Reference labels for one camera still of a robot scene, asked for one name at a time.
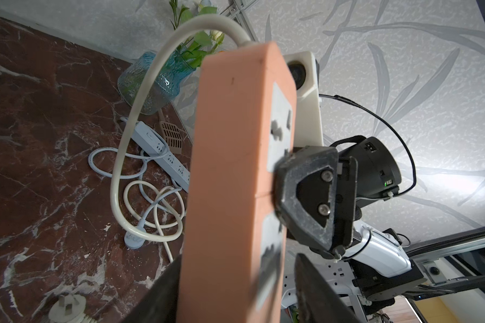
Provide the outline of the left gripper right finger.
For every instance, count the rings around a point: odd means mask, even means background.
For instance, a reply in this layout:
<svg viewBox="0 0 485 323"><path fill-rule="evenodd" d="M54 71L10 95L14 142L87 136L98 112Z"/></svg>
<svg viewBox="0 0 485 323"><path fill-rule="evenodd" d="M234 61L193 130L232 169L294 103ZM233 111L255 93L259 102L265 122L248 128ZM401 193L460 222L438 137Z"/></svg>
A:
<svg viewBox="0 0 485 323"><path fill-rule="evenodd" d="M304 254L295 258L295 285L300 322L360 322Z"/></svg>

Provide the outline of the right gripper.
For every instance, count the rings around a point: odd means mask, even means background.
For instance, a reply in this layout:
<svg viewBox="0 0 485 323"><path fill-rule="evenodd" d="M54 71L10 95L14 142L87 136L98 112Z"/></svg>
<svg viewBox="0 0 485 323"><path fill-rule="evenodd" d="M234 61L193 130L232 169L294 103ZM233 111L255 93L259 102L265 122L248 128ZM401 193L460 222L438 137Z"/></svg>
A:
<svg viewBox="0 0 485 323"><path fill-rule="evenodd" d="M338 153L336 147L351 146ZM376 137L305 147L281 159L273 202L290 235L324 258L343 258L353 243L356 208L400 192L399 166Z"/></svg>

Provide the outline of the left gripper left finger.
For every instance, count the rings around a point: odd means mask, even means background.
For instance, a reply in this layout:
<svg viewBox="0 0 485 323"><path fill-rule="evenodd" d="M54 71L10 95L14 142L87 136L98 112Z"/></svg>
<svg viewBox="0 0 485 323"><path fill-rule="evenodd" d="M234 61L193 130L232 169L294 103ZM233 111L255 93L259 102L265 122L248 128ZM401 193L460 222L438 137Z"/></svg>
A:
<svg viewBox="0 0 485 323"><path fill-rule="evenodd" d="M152 285L122 323L175 323L182 256L178 256Z"/></svg>

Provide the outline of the pink power strip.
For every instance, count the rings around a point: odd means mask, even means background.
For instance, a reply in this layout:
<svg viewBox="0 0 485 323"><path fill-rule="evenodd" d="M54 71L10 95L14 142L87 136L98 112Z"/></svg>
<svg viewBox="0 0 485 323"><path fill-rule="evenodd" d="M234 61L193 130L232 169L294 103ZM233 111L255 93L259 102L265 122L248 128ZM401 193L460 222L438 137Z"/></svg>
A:
<svg viewBox="0 0 485 323"><path fill-rule="evenodd" d="M273 169L293 146L296 88L276 43L202 65L178 322L278 322L286 228Z"/></svg>

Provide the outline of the grey white power strip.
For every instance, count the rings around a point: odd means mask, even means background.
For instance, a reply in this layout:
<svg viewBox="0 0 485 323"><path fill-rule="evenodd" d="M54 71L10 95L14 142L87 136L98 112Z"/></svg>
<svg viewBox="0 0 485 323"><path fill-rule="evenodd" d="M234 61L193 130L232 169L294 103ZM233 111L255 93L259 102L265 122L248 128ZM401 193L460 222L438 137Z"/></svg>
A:
<svg viewBox="0 0 485 323"><path fill-rule="evenodd" d="M151 127L138 121L132 134L132 140L149 157L155 157L156 163L174 180L185 192L189 192L190 171L167 148L166 142Z"/></svg>

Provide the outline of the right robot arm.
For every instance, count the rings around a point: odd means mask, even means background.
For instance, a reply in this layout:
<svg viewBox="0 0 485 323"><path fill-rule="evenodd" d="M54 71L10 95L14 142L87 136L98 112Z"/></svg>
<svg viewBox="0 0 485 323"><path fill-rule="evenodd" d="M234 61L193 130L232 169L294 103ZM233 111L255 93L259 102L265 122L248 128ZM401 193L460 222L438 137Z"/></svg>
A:
<svg viewBox="0 0 485 323"><path fill-rule="evenodd" d="M342 144L296 137L275 172L275 208L288 236L327 261L315 265L300 254L284 273L281 306L304 308L311 322L332 313L365 321L424 281L399 235L361 218L364 207L401 195L394 157L375 137Z"/></svg>

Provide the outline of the brown slotted plastic scoop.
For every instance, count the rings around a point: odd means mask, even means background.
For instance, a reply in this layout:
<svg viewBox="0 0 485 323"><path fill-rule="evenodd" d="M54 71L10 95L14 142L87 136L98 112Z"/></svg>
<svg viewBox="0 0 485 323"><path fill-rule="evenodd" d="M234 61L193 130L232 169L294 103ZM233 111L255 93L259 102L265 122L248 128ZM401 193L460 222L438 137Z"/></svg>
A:
<svg viewBox="0 0 485 323"><path fill-rule="evenodd" d="M174 110L163 108L158 112L158 118L160 132L170 151L175 155L183 155L188 134L178 114Z"/></svg>

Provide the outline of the blue glass vase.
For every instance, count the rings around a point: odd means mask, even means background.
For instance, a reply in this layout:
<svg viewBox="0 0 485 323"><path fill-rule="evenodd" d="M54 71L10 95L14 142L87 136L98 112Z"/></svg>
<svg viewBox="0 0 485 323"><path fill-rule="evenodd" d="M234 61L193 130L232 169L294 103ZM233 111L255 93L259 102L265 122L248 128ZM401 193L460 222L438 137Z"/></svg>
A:
<svg viewBox="0 0 485 323"><path fill-rule="evenodd" d="M117 80L117 89L122 99L128 105L132 105L143 82L146 72L149 70L156 57L154 51L145 52L135 63L127 68ZM175 51L164 64L156 77L153 86L144 101L141 113L152 115L157 113L180 92L181 83L195 71L194 68Z"/></svg>

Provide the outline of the artificial flower bouquet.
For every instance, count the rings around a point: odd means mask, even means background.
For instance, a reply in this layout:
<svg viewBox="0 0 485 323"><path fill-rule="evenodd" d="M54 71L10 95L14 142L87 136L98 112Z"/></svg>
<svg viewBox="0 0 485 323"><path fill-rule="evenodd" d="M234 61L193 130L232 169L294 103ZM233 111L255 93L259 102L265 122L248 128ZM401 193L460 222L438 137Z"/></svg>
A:
<svg viewBox="0 0 485 323"><path fill-rule="evenodd" d="M211 1L177 1L170 0L168 4L172 10L172 27L176 30L180 25L194 17L217 14L218 8ZM201 66L203 60L219 51L224 41L224 33L218 30L201 30L190 36L177 50L181 58L192 69Z"/></svg>

